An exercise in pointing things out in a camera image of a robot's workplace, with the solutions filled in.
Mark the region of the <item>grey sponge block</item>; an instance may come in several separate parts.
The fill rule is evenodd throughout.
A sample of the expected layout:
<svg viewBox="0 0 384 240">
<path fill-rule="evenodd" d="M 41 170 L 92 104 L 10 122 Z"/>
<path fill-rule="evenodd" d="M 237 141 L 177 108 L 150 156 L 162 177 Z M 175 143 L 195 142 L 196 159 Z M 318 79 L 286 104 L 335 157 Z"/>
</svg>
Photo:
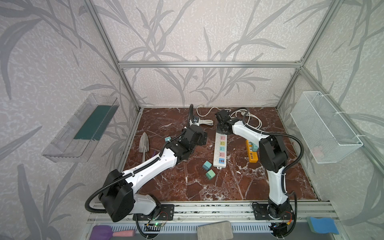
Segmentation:
<svg viewBox="0 0 384 240">
<path fill-rule="evenodd" d="M 232 240 L 232 225 L 228 221 L 212 223 L 197 228 L 198 240 Z"/>
</svg>

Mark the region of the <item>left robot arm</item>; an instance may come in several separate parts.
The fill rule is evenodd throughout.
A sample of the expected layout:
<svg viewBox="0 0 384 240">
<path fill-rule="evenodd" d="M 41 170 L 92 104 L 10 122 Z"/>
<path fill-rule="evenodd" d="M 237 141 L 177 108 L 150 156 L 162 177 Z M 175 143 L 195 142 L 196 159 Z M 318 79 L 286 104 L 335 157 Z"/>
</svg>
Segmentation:
<svg viewBox="0 0 384 240">
<path fill-rule="evenodd" d="M 88 197 L 85 209 L 108 214 L 114 223 L 128 215 L 135 215 L 136 219 L 139 215 L 156 218 L 161 212 L 160 201 L 153 195 L 140 195 L 138 190 L 160 173 L 187 160 L 196 146 L 206 144 L 207 136 L 200 126 L 186 127 L 144 163 L 123 172 L 111 171 L 103 186 Z"/>
</svg>

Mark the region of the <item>green cube charger centre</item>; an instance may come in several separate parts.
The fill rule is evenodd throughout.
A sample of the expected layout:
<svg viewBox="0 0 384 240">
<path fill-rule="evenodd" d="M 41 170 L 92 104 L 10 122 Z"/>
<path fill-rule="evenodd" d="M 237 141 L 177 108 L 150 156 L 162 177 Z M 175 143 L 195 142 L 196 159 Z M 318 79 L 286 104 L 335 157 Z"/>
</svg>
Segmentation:
<svg viewBox="0 0 384 240">
<path fill-rule="evenodd" d="M 209 170 L 206 172 L 206 177 L 209 180 L 212 180 L 216 176 L 216 173 L 213 170 Z"/>
</svg>

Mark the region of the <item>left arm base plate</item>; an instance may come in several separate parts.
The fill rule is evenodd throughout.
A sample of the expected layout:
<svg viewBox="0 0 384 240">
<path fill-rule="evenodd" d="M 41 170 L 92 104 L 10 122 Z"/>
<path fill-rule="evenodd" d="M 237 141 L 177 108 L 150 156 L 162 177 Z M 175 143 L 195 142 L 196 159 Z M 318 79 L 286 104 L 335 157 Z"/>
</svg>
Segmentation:
<svg viewBox="0 0 384 240">
<path fill-rule="evenodd" d="M 134 214 L 133 220 L 136 221 L 171 221 L 174 218 L 175 205 L 161 204 L 157 206 L 149 215 Z"/>
</svg>

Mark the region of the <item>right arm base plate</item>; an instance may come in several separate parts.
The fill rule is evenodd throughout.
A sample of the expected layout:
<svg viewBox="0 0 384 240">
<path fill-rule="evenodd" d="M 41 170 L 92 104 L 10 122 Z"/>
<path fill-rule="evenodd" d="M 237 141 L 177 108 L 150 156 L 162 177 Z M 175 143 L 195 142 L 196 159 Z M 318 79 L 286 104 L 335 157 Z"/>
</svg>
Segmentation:
<svg viewBox="0 0 384 240">
<path fill-rule="evenodd" d="M 290 220 L 295 217 L 294 210 L 289 202 L 281 205 L 274 203 L 260 204 L 258 202 L 252 203 L 252 209 L 255 220 Z"/>
</svg>

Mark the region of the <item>blue sponge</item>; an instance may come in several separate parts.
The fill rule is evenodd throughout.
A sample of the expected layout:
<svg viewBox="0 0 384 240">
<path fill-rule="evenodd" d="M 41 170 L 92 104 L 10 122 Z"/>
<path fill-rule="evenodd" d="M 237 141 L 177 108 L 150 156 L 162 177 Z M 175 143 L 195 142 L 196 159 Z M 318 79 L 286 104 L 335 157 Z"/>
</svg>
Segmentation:
<svg viewBox="0 0 384 240">
<path fill-rule="evenodd" d="M 331 218 L 307 217 L 307 222 L 313 233 L 336 234 L 336 235 L 340 234 L 335 221 Z"/>
</svg>

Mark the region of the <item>purple pink brush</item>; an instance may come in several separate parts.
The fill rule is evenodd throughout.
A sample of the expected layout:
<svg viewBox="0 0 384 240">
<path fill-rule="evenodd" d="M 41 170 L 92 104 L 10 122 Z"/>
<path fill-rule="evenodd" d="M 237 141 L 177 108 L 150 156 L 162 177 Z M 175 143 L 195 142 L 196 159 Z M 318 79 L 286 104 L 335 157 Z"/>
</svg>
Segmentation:
<svg viewBox="0 0 384 240">
<path fill-rule="evenodd" d="M 135 234 L 135 230 L 114 232 L 111 226 L 98 225 L 93 227 L 89 240 L 110 240 L 112 237 L 134 237 Z"/>
</svg>

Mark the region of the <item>white multicolour power strip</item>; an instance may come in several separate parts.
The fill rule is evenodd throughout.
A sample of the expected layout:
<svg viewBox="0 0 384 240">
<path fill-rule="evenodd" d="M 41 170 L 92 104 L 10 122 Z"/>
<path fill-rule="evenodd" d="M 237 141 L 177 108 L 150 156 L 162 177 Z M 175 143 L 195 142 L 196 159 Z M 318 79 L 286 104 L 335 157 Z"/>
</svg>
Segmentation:
<svg viewBox="0 0 384 240">
<path fill-rule="evenodd" d="M 213 166 L 221 170 L 227 166 L 227 135 L 216 133 Z"/>
</svg>

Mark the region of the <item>clear plastic wall tray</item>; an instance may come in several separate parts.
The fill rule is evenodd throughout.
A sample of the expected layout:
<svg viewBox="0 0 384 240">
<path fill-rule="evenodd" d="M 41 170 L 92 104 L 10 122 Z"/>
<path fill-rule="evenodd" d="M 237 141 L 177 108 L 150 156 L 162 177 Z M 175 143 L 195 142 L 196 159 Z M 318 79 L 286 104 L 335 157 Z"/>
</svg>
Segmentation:
<svg viewBox="0 0 384 240">
<path fill-rule="evenodd" d="M 119 106 L 117 97 L 89 94 L 42 156 L 54 163 L 86 163 Z"/>
</svg>

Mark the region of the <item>orange power strip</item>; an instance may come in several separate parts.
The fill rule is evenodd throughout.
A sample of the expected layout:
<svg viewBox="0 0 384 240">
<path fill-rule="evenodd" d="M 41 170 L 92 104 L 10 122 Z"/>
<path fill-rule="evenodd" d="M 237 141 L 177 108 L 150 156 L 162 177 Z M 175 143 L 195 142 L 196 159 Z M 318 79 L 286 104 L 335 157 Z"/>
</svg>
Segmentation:
<svg viewBox="0 0 384 240">
<path fill-rule="evenodd" d="M 257 163 L 259 161 L 258 153 L 252 151 L 252 142 L 246 140 L 247 154 L 250 163 Z"/>
</svg>

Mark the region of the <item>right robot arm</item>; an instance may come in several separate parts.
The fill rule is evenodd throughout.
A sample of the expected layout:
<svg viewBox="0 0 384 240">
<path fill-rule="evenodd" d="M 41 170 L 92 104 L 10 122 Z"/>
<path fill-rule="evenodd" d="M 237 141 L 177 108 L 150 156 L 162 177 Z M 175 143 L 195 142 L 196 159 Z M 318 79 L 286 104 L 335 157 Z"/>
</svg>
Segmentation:
<svg viewBox="0 0 384 240">
<path fill-rule="evenodd" d="M 298 164 L 304 154 L 303 143 L 295 136 L 264 132 L 246 123 L 246 116 L 242 119 L 231 117 L 234 111 L 220 110 L 215 116 L 218 120 L 217 132 L 224 135 L 237 135 L 253 144 L 258 144 L 259 162 L 267 170 L 269 179 L 269 203 L 266 209 L 272 219 L 279 219 L 291 206 L 286 189 L 286 172 L 289 168 Z M 288 164 L 289 151 L 283 138 L 290 138 L 298 143 L 300 153 L 294 162 Z"/>
</svg>

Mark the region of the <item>grey garden trowel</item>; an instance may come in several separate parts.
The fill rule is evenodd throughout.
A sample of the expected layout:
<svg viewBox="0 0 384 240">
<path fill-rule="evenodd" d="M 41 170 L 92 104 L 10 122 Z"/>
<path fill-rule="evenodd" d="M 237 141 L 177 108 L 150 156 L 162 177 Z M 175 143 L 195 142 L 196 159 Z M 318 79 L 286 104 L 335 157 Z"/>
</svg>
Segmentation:
<svg viewBox="0 0 384 240">
<path fill-rule="evenodd" d="M 149 137 L 146 132 L 144 132 L 140 138 L 139 142 L 139 152 L 142 153 L 142 162 L 146 161 L 146 152 L 149 151 Z"/>
</svg>

